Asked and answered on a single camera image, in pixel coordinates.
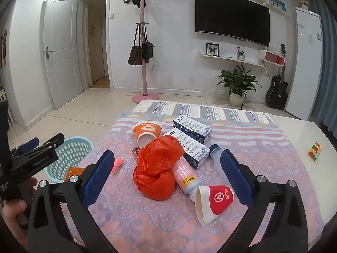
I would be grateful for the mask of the person's left hand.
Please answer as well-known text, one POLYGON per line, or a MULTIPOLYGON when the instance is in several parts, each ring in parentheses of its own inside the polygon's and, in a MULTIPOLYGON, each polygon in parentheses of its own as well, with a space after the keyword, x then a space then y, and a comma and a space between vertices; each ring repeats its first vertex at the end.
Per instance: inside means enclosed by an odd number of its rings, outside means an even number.
POLYGON ((19 187, 16 184, 11 184, 9 190, 5 194, 6 197, 4 198, 4 221, 13 236, 25 250, 28 249, 27 231, 22 228, 17 216, 25 212, 27 205, 30 206, 32 204, 36 192, 34 186, 37 184, 38 180, 34 177, 23 183, 22 187, 23 194, 26 196, 25 198, 22 196, 19 187))

